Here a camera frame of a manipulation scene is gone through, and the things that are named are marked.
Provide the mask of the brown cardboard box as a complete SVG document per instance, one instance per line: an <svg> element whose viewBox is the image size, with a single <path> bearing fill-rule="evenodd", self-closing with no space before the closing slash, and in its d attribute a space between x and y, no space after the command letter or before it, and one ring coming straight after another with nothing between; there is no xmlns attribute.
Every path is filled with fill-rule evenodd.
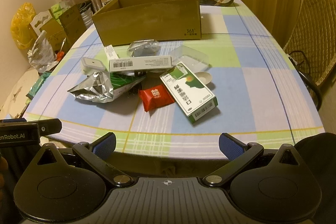
<svg viewBox="0 0 336 224"><path fill-rule="evenodd" d="M104 46L202 37L199 0L111 0L92 19Z"/></svg>

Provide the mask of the small white square device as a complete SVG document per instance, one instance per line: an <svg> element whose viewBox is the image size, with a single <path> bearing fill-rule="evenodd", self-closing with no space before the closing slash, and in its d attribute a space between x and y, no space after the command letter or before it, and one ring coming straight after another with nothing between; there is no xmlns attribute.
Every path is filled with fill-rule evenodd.
<svg viewBox="0 0 336 224"><path fill-rule="evenodd" d="M91 75L98 71L107 71L106 66L100 61L88 57L82 57L80 66L84 75Z"/></svg>

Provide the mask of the white plastic spoon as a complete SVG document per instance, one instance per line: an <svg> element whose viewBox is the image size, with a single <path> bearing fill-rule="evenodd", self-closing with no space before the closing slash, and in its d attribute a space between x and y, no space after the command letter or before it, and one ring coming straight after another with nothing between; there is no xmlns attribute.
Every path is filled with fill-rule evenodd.
<svg viewBox="0 0 336 224"><path fill-rule="evenodd" d="M208 85L213 79L212 75L208 72L197 72L195 75L205 85Z"/></svg>

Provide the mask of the clear plastic lidded case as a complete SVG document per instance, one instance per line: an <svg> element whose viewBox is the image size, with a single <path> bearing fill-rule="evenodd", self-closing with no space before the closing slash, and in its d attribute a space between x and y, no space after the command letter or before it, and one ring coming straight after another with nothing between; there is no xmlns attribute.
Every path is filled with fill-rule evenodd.
<svg viewBox="0 0 336 224"><path fill-rule="evenodd" d="M169 55L172 65L183 62L194 73L207 71L209 68L208 55L187 46L179 46L172 50Z"/></svg>

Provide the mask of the silver plastic bag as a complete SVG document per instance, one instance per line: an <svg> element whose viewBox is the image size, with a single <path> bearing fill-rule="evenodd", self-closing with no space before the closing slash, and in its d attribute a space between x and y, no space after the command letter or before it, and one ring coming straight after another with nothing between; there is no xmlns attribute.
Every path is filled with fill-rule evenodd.
<svg viewBox="0 0 336 224"><path fill-rule="evenodd" d="M47 32L43 30L27 53L29 64L40 74L58 64L56 54L46 36Z"/></svg>

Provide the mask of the yellow plastic bag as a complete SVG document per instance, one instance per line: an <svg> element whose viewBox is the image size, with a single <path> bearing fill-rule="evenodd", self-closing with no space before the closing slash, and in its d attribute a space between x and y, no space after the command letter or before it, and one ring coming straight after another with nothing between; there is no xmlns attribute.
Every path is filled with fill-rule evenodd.
<svg viewBox="0 0 336 224"><path fill-rule="evenodd" d="M27 50L36 40L37 35L31 26L36 12L32 3L25 2L14 14L10 32L16 46L20 50Z"/></svg>

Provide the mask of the silver green foil bag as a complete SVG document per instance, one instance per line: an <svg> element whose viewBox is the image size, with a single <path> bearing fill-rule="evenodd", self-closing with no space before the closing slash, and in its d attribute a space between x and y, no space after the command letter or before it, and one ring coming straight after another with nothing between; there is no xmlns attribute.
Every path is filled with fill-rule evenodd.
<svg viewBox="0 0 336 224"><path fill-rule="evenodd" d="M113 102L145 79L145 75L128 76L98 71L68 90L75 98L94 103Z"/></svg>

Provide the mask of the checked tablecloth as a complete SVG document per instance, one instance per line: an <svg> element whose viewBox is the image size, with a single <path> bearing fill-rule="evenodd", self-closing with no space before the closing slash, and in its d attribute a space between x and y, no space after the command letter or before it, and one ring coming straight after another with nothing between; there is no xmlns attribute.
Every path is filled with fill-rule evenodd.
<svg viewBox="0 0 336 224"><path fill-rule="evenodd" d="M164 42L161 54L186 46L206 54L218 106L191 123L177 104L145 112L138 95L111 103L77 100L70 88L82 80L83 57L106 62L104 47L91 26L73 45L29 104L29 121L59 118L54 139L92 142L113 132L116 150L168 158L220 159L219 135L265 148L295 144L323 132L313 100L276 40L241 0L230 7L201 6L202 38Z"/></svg>

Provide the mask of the green white medicine box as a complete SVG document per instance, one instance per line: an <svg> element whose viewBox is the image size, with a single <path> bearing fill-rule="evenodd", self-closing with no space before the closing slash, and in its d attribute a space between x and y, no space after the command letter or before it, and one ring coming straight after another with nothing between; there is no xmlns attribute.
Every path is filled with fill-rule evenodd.
<svg viewBox="0 0 336 224"><path fill-rule="evenodd" d="M181 61L160 79L191 123L218 106L215 94Z"/></svg>

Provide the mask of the long white narrow box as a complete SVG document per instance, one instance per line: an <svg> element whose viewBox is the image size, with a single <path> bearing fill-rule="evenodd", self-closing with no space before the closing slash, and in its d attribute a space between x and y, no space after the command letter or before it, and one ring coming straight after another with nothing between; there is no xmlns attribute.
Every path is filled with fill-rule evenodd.
<svg viewBox="0 0 336 224"><path fill-rule="evenodd" d="M145 71L171 67L171 56L127 57L109 60L110 72Z"/></svg>

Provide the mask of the cardboard boxes pile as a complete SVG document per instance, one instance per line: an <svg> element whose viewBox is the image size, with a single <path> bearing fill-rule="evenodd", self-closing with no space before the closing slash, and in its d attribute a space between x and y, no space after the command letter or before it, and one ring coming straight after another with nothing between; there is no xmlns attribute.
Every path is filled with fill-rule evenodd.
<svg viewBox="0 0 336 224"><path fill-rule="evenodd" d="M93 5L90 0L73 6L68 1L59 2L34 16L30 26L37 36L42 31L46 32L54 52L67 52L93 24L92 15Z"/></svg>

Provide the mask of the quilted brown chair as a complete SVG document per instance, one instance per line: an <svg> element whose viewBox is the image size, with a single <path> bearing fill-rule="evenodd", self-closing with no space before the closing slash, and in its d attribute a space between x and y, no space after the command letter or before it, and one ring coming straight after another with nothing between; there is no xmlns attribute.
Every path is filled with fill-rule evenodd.
<svg viewBox="0 0 336 224"><path fill-rule="evenodd" d="M320 87L335 68L335 0L303 0L284 51L319 110Z"/></svg>

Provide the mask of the white green tablet box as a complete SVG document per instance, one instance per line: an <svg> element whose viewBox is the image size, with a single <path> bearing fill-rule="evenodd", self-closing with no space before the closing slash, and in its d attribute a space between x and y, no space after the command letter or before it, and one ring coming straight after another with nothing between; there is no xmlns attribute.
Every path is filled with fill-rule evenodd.
<svg viewBox="0 0 336 224"><path fill-rule="evenodd" d="M114 50L112 45L108 45L108 46L104 47L104 51L105 51L105 54L106 54L106 57L107 57L108 60L119 59L119 56L116 53L116 51Z"/></svg>

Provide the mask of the clear white box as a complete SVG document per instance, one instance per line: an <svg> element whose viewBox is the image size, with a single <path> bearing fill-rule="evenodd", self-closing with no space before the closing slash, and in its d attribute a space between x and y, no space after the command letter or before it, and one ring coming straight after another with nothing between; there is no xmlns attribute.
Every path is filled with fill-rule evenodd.
<svg viewBox="0 0 336 224"><path fill-rule="evenodd" d="M155 56L160 49L161 45L157 40L138 40L129 45L127 54L130 57Z"/></svg>

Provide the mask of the red candy packet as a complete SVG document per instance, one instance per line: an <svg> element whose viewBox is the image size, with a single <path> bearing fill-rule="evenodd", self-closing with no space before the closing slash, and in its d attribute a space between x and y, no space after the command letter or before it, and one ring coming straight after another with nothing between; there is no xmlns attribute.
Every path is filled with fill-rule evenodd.
<svg viewBox="0 0 336 224"><path fill-rule="evenodd" d="M138 92L146 112L170 105L175 102L163 84Z"/></svg>

